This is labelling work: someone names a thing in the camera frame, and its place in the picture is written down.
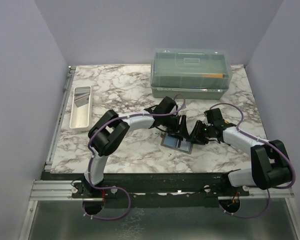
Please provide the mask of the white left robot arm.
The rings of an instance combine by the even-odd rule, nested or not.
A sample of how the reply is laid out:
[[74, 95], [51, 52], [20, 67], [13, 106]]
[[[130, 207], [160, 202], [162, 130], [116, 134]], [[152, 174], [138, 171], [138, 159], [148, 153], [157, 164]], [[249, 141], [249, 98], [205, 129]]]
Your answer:
[[174, 99], [166, 96], [159, 104], [140, 112], [119, 115], [112, 109], [108, 110], [88, 132], [87, 147], [92, 156], [84, 173], [87, 182], [83, 191], [91, 198], [100, 194], [100, 182], [104, 179], [108, 157], [118, 149], [129, 132], [163, 126], [169, 135], [188, 141], [186, 116], [178, 114], [185, 108], [185, 99], [179, 107]]

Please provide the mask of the grey leather card holder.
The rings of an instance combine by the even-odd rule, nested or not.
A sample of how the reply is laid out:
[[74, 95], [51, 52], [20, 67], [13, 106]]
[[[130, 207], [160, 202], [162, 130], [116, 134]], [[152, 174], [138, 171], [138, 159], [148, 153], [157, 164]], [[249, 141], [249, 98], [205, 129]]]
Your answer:
[[189, 141], [186, 141], [184, 138], [178, 139], [176, 137], [168, 135], [167, 133], [162, 133], [160, 137], [161, 146], [186, 154], [192, 153], [193, 144]]

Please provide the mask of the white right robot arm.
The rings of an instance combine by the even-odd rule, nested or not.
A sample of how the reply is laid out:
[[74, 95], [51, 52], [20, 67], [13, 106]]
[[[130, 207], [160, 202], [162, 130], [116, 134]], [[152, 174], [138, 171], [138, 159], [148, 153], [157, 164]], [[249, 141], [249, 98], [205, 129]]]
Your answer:
[[239, 149], [251, 160], [250, 168], [225, 174], [226, 180], [220, 183], [224, 195], [231, 196], [242, 186], [282, 189], [282, 184], [295, 182], [295, 170], [282, 141], [269, 141], [240, 130], [223, 118], [219, 108], [211, 108], [204, 115], [206, 123], [198, 120], [190, 134], [193, 143], [206, 145], [210, 140], [216, 140]]

